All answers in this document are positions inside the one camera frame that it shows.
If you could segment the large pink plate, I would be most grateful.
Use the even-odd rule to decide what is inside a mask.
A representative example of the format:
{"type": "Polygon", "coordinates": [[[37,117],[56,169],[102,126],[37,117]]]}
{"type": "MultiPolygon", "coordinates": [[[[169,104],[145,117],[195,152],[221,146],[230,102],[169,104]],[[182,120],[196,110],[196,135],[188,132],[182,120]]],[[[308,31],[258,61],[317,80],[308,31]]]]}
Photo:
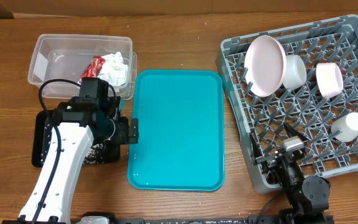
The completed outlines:
{"type": "Polygon", "coordinates": [[[283,84],[287,69],[285,51],[273,37],[259,36],[246,52],[244,67],[246,83],[252,83],[251,92],[259,97],[270,96],[283,84]]]}

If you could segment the small white cup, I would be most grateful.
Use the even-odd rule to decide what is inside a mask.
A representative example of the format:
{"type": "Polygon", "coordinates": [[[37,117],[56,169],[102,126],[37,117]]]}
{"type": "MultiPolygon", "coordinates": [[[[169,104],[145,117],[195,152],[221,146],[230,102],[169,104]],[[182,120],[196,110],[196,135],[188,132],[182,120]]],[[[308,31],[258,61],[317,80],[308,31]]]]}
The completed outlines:
{"type": "Polygon", "coordinates": [[[335,138],[342,142],[350,142],[358,136],[358,113],[352,112],[339,119],[331,125],[331,132],[340,130],[335,138]]]}

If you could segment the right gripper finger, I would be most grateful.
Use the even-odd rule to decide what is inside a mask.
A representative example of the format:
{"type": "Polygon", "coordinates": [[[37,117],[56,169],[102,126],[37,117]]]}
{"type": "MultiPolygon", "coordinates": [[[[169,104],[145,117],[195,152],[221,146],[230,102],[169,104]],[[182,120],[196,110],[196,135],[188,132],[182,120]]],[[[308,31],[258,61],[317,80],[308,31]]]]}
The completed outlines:
{"type": "Polygon", "coordinates": [[[253,155],[253,164],[261,164],[264,161],[262,151],[260,150],[259,145],[256,143],[252,134],[249,134],[251,144],[252,144],[252,155],[253,155]]]}
{"type": "Polygon", "coordinates": [[[287,136],[289,138],[296,136],[296,137],[299,137],[303,141],[303,143],[306,143],[306,136],[302,135],[295,128],[290,126],[287,122],[284,122],[283,127],[285,128],[285,131],[287,132],[287,136]]]}

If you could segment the grey bowl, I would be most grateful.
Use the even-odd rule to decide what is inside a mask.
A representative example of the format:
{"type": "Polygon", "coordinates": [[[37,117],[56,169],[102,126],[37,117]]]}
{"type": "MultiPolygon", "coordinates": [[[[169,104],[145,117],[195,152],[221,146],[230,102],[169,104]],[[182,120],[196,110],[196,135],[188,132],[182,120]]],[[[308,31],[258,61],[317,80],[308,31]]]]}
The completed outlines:
{"type": "Polygon", "coordinates": [[[287,55],[287,70],[283,86],[295,90],[306,83],[306,67],[299,55],[287,55]]]}

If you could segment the red snack wrapper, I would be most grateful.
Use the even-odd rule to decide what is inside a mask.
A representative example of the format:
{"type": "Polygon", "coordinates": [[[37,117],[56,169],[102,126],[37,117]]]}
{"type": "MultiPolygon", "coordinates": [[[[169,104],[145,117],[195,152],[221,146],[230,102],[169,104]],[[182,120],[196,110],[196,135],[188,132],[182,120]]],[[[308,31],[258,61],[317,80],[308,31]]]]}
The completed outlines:
{"type": "Polygon", "coordinates": [[[78,83],[81,83],[83,78],[96,78],[105,62],[106,60],[102,56],[93,56],[91,63],[85,68],[78,83]]]}

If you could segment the small pink plate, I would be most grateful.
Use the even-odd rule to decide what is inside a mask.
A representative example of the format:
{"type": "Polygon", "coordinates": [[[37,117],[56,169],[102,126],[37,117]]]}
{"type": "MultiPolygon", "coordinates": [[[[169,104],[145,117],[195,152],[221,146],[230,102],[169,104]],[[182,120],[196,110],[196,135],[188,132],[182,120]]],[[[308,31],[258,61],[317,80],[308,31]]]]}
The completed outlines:
{"type": "Polygon", "coordinates": [[[318,63],[316,80],[323,98],[332,98],[343,91],[342,73],[336,63],[318,63]]]}

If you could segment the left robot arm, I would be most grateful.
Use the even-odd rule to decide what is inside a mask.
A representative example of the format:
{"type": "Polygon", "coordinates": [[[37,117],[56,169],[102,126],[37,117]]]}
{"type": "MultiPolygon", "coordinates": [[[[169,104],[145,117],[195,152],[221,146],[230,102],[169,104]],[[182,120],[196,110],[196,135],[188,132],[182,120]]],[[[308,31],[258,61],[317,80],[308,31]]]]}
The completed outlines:
{"type": "Polygon", "coordinates": [[[75,96],[48,111],[42,170],[14,223],[70,223],[83,164],[116,162],[121,146],[139,139],[138,120],[120,115],[121,98],[75,96]]]}

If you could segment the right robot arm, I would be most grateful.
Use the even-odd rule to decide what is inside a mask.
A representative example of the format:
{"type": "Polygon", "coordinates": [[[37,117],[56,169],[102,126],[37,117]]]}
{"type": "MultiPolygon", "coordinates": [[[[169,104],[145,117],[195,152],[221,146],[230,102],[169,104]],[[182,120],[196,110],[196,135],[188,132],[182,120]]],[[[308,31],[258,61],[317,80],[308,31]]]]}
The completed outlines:
{"type": "Polygon", "coordinates": [[[281,186],[281,191],[270,199],[259,212],[256,223],[333,223],[324,211],[329,208],[330,182],[320,176],[305,177],[297,161],[306,156],[309,139],[288,123],[283,127],[288,137],[282,141],[274,154],[261,157],[254,164],[261,166],[262,173],[272,174],[281,186]],[[281,209],[279,214],[268,218],[266,209],[283,194],[290,208],[281,209]]]}

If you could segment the white napkin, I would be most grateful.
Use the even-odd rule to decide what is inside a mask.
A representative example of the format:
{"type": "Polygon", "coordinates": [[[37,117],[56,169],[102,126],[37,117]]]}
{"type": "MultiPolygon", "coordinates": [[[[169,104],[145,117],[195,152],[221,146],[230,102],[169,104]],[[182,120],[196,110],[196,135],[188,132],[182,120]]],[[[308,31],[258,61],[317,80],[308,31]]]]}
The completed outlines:
{"type": "Polygon", "coordinates": [[[107,81],[112,86],[121,86],[127,81],[128,65],[120,52],[101,57],[104,63],[98,72],[98,78],[107,81]]]}

